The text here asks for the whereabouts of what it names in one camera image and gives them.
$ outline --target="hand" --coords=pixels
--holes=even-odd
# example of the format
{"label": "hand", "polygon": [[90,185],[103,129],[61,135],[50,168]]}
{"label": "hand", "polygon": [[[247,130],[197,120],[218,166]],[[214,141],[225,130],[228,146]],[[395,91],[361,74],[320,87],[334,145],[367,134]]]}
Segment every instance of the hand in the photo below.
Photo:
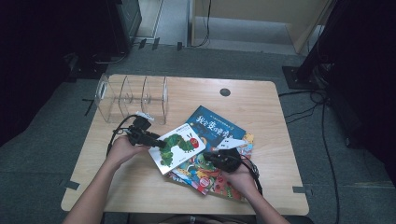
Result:
{"label": "hand", "polygon": [[245,196],[250,190],[257,190],[254,179],[244,164],[241,164],[238,169],[232,173],[222,172],[222,174],[234,188]]}
{"label": "hand", "polygon": [[116,169],[131,159],[134,155],[142,151],[148,151],[150,147],[132,146],[126,135],[122,135],[114,141],[113,147],[110,149],[105,162],[109,162]]}

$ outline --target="table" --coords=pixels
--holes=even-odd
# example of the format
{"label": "table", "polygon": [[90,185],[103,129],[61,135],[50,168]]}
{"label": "table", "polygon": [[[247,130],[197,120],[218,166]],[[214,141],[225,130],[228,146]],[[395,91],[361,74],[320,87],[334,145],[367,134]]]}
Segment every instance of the table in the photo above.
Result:
{"label": "table", "polygon": [[[194,45],[195,17],[207,17],[209,0],[191,0],[191,44]],[[332,0],[213,0],[211,18],[286,23],[296,53],[300,53],[316,27],[324,24]]]}
{"label": "table", "polygon": [[[120,81],[125,75],[113,75]],[[165,134],[181,125],[203,105],[255,135],[252,160],[260,170],[263,196],[282,215],[306,215],[308,204],[290,142],[276,86],[269,81],[168,77],[169,109],[165,125],[153,124],[148,130]],[[231,91],[227,97],[219,91]],[[106,158],[112,130],[118,123],[107,123],[96,111],[71,180],[80,184],[67,189],[62,209],[69,211],[90,184]],[[105,211],[125,213],[253,215],[246,202],[214,195],[202,195],[161,175],[148,153],[125,162],[114,176]]]}

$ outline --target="person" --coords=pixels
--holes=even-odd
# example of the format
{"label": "person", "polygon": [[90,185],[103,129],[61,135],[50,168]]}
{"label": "person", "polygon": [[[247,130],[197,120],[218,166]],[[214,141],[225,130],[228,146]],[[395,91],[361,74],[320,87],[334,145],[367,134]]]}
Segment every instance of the person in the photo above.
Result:
{"label": "person", "polygon": [[[67,214],[64,224],[100,223],[114,174],[134,155],[148,150],[146,146],[132,146],[125,135],[117,138],[92,182]],[[289,223],[260,195],[247,167],[241,165],[235,172],[223,174],[247,198],[265,223]]]}

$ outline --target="gray carpet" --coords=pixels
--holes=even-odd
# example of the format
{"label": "gray carpet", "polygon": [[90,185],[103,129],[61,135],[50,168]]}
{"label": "gray carpet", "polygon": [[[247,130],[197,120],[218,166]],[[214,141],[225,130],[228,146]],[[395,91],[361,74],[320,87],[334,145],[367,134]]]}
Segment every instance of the gray carpet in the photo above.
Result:
{"label": "gray carpet", "polygon": [[[279,93],[290,91],[282,65],[299,66],[304,57],[215,49],[159,46],[134,48],[106,73],[178,77],[269,80]],[[0,223],[60,223],[62,179],[70,178],[96,109],[85,116],[97,80],[63,83],[42,107],[28,129],[0,148]],[[314,103],[309,94],[280,98],[285,115]],[[332,172],[321,137],[321,111],[288,124],[304,186],[308,216],[315,223],[334,223],[336,200]],[[396,223],[396,189],[383,165],[364,148],[347,148],[343,129],[330,105],[324,131],[340,201],[340,223]],[[106,223],[123,223],[125,214],[109,214]]]}

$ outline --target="wooden desk panel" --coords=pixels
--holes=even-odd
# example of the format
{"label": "wooden desk panel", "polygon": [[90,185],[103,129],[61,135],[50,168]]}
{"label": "wooden desk panel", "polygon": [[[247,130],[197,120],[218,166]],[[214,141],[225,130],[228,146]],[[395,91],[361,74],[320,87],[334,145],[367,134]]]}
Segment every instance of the wooden desk panel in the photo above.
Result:
{"label": "wooden desk panel", "polygon": [[[111,76],[116,81],[124,76]],[[148,130],[164,134],[181,125],[203,105],[255,135],[252,160],[260,170],[264,197],[283,215],[306,215],[303,193],[293,193],[302,181],[278,100],[276,86],[267,81],[168,77],[169,110],[166,125],[153,124]],[[227,88],[228,97],[219,91]],[[67,189],[62,209],[69,211],[90,184],[106,157],[112,130],[118,123],[106,123],[99,111],[81,150],[72,181],[78,190]],[[171,214],[251,215],[248,203],[203,196],[195,189],[163,177],[148,153],[124,163],[116,172],[108,194],[106,211]]]}

